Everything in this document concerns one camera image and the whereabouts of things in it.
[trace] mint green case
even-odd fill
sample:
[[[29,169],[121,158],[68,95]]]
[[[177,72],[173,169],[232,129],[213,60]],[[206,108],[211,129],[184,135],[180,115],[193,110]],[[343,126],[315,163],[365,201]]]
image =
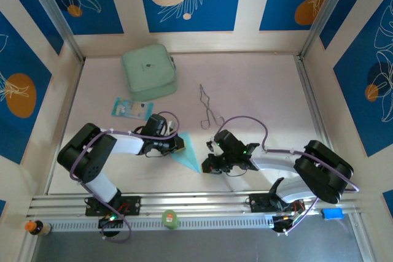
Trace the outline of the mint green case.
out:
[[[162,44],[127,52],[122,66],[135,101],[150,101],[177,90],[176,67]]]

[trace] white platform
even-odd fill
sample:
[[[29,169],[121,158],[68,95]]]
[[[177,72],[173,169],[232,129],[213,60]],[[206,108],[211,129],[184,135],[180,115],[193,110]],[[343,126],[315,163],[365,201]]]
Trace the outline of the white platform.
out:
[[[209,153],[206,141],[217,131],[215,125],[209,130],[200,127],[200,120],[206,118],[200,102],[200,83],[210,95],[216,115],[226,119],[250,115],[265,122],[269,128],[269,147],[302,148],[310,139],[317,139],[293,56],[212,53],[173,55],[173,58],[178,90],[154,100],[154,112],[170,110],[179,117],[181,132],[191,134],[200,163]],[[62,146],[87,122],[100,128],[125,131],[143,125],[141,120],[111,115],[117,97],[130,98],[120,58],[88,58]],[[261,142],[264,135],[261,126],[247,119],[230,122],[227,128],[244,143]],[[255,151],[255,156],[260,154],[260,149]],[[289,174],[278,171],[249,171],[242,177],[198,174],[170,157],[132,155],[110,156],[104,171],[122,192],[129,193],[264,190],[269,189],[277,177]],[[241,172],[233,170],[234,175]],[[49,193],[83,192],[84,189],[69,178],[68,172],[56,164]]]

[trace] orange bottle cap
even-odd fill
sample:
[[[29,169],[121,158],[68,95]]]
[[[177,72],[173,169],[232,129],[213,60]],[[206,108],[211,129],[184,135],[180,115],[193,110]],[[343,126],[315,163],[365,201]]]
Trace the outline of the orange bottle cap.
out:
[[[28,223],[25,224],[25,230],[32,232],[37,228],[37,223],[34,221],[29,221]]]

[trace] bottle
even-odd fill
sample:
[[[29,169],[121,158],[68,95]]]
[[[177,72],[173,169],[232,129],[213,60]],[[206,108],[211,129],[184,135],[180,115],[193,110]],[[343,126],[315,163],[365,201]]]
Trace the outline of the bottle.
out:
[[[25,230],[33,236],[46,236],[52,230],[52,226],[40,220],[29,221],[25,224]]]

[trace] light blue triangle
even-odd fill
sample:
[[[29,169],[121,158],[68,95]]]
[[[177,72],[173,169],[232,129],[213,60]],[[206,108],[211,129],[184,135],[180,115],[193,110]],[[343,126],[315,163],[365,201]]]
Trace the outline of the light blue triangle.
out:
[[[194,170],[195,172],[201,173],[201,166],[198,164],[190,134],[188,132],[180,133],[179,137],[184,140],[185,148],[177,153],[172,153],[172,159],[181,163],[181,165]]]

